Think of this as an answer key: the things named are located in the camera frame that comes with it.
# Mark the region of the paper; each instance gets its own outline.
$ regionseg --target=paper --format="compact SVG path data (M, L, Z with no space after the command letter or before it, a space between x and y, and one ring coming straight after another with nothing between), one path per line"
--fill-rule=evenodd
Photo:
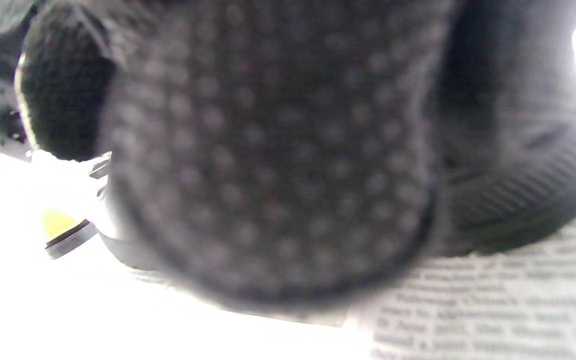
M350 310L384 360L576 359L576 221L488 257L433 259Z

